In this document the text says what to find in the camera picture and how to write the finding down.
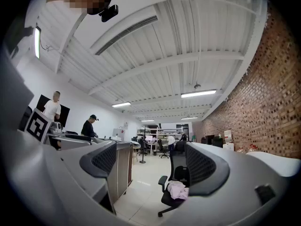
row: white t-shirt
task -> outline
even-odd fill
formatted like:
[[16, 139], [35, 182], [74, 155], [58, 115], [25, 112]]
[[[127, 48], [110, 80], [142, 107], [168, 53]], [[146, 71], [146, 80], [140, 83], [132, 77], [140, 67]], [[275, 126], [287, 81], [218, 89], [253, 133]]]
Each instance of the white t-shirt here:
[[172, 136], [169, 136], [169, 137], [167, 138], [167, 140], [168, 140], [168, 144], [169, 144], [169, 145], [171, 145], [171, 144], [173, 144], [173, 143], [175, 142], [175, 139], [174, 139], [174, 137], [172, 137]]
[[46, 105], [44, 105], [45, 111], [44, 115], [50, 120], [55, 120], [55, 114], [61, 114], [61, 106], [58, 102], [54, 102], [53, 100], [48, 100]]

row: stool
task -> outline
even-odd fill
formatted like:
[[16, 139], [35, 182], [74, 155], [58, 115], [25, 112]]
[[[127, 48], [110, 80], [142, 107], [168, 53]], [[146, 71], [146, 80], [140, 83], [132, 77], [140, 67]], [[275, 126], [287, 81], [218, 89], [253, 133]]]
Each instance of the stool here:
[[136, 160], [138, 161], [138, 158], [137, 158], [137, 151], [139, 151], [140, 147], [139, 146], [133, 146], [133, 165], [134, 165], [134, 158], [136, 158]]

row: chair armrest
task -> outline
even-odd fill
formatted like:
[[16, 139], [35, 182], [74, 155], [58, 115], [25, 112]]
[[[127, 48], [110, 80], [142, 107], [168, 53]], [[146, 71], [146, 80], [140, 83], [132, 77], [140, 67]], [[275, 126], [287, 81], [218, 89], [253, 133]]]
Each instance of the chair armrest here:
[[162, 177], [159, 179], [158, 184], [162, 186], [162, 192], [165, 191], [164, 186], [165, 186], [166, 180], [167, 180], [167, 176], [162, 176]]

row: ceiling light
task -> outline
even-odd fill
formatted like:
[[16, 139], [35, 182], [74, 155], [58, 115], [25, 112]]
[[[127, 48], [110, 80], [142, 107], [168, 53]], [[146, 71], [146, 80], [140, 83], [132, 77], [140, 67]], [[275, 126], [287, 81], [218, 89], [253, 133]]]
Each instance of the ceiling light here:
[[196, 119], [198, 117], [187, 117], [187, 118], [181, 118], [181, 120], [188, 120], [188, 119]]
[[113, 107], [121, 107], [121, 106], [125, 106], [125, 105], [130, 105], [131, 103], [129, 102], [124, 102], [124, 103], [120, 103], [120, 104], [115, 104], [115, 105], [112, 105]]
[[205, 90], [205, 91], [199, 91], [199, 92], [185, 93], [185, 94], [181, 94], [181, 98], [210, 95], [210, 94], [214, 94], [215, 92], [216, 92], [216, 90], [213, 89], [213, 90]]
[[37, 58], [40, 58], [41, 29], [36, 26], [34, 29], [34, 51]]

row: red brick wall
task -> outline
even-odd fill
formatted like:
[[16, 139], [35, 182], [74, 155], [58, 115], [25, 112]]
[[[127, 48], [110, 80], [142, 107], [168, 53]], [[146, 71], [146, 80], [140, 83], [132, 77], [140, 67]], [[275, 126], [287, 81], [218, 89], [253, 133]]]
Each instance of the red brick wall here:
[[269, 18], [251, 71], [211, 115], [193, 122], [197, 142], [232, 130], [235, 150], [259, 150], [301, 158], [301, 54], [285, 21], [269, 6]]

